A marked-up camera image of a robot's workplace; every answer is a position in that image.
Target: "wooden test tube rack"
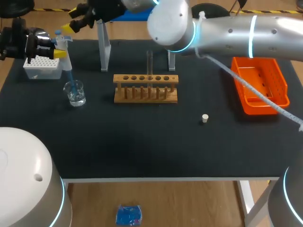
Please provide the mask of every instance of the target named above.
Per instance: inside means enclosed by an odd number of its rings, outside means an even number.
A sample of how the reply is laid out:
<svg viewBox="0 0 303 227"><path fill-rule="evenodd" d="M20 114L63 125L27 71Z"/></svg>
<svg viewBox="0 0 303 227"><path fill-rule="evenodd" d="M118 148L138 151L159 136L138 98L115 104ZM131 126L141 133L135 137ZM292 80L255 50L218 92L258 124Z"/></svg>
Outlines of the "wooden test tube rack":
<svg viewBox="0 0 303 227"><path fill-rule="evenodd" d="M179 83L177 75L134 75L115 74L114 83L115 103L177 103L176 84Z"/></svg>

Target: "black table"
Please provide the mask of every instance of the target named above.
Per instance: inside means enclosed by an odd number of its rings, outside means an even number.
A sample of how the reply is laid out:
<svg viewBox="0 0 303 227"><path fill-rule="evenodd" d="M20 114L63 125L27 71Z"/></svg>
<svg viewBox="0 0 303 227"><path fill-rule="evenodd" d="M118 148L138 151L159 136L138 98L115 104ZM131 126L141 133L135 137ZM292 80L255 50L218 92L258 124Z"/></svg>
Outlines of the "black table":
<svg viewBox="0 0 303 227"><path fill-rule="evenodd" d="M113 74L178 74L178 104L114 104ZM278 177L302 151L298 125L280 116L246 116L233 79L207 59L176 57L151 41L113 41L109 72L100 72L97 41L74 41L69 53L87 103L69 105L67 78L32 81L15 60L0 93L0 126L36 135L65 179ZM216 57L230 66L231 58ZM288 111L303 117L303 88L290 63ZM199 123L202 114L207 124Z"/></svg>

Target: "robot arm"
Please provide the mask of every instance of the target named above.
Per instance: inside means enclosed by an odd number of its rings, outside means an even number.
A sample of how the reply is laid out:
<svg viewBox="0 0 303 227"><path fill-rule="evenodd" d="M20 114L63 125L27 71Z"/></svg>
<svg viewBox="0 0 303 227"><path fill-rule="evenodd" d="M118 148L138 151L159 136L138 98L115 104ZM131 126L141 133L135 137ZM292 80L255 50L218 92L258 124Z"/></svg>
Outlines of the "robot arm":
<svg viewBox="0 0 303 227"><path fill-rule="evenodd" d="M92 28L97 20L108 22L122 16L127 10L138 13L157 4L158 0L88 0L88 3L80 3L69 12L71 18L84 17L72 20L69 24L62 26L62 29L68 33L77 33L87 25Z"/></svg>
<svg viewBox="0 0 303 227"><path fill-rule="evenodd" d="M185 0L161 0L148 18L152 39L184 55L219 54L303 61L303 21L288 17L193 19Z"/></svg>
<svg viewBox="0 0 303 227"><path fill-rule="evenodd" d="M0 31L0 60L5 58L23 59L27 57L30 63L36 55L48 57L50 59L63 58L66 52L55 49L54 43L50 39L41 39L26 28L24 19L14 18L11 27L4 27Z"/></svg>

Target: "pipette tip box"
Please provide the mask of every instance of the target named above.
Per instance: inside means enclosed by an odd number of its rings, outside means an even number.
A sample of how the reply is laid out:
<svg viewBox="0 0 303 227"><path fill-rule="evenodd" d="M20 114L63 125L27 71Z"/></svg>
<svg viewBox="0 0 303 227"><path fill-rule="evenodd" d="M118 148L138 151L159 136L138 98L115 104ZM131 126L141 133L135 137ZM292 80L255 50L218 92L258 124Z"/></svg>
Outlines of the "pipette tip box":
<svg viewBox="0 0 303 227"><path fill-rule="evenodd" d="M30 79L60 79L62 74L59 59L51 60L41 56L36 56L30 64L26 59L23 68Z"/></svg>

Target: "blue light ring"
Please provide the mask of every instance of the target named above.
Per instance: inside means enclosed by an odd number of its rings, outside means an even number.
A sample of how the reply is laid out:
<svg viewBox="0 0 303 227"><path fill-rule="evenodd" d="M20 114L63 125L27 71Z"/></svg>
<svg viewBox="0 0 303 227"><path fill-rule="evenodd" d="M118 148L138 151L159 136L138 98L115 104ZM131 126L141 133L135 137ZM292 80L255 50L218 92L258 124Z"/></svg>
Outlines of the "blue light ring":
<svg viewBox="0 0 303 227"><path fill-rule="evenodd" d="M251 20L250 24L250 36L249 36L249 41L248 41L248 55L250 58L254 58L253 53L252 53L252 47L253 47L253 39L255 35L255 26L256 26L256 20L257 20L257 15L254 15Z"/></svg>
<svg viewBox="0 0 303 227"><path fill-rule="evenodd" d="M56 221L57 221L57 219L59 218L59 216L60 216L60 213L61 213L61 211L62 211L62 209L63 209L63 204L64 204L64 198L65 198L65 189L64 189L64 183L63 183L63 180L62 180L62 178L60 177L60 179L61 179L61 183L62 183L62 202L61 202L61 206L60 206L60 208L59 208L59 211L58 211L58 214L57 214L57 216L55 217L55 219L53 220L53 222L50 224L50 226L49 227L53 227L54 226L54 224L56 223Z"/></svg>
<svg viewBox="0 0 303 227"><path fill-rule="evenodd" d="M287 170L285 171L285 174L284 174L284 179L283 179L283 190L284 190L284 195L285 195L285 198L286 198L286 202L290 208L290 210L292 211L292 213L294 214L294 216L301 222L301 224L303 225L303 220L300 218L300 216L297 214L297 212L294 210L293 206L291 205L290 203L290 200L288 198L288 195L287 195L287 192L286 192L286 185L285 185L285 182L286 182L286 174L287 174L287 171L288 171L289 168L287 168Z"/></svg>
<svg viewBox="0 0 303 227"><path fill-rule="evenodd" d="M169 52L173 52L173 53L182 52L182 51L186 50L193 43L193 41L195 40L195 37L196 37L196 24L194 21L193 21L193 24L194 24L194 35L193 35L191 41L189 42L189 44L186 47L184 47L182 50L179 50L179 51L170 51L169 50Z"/></svg>

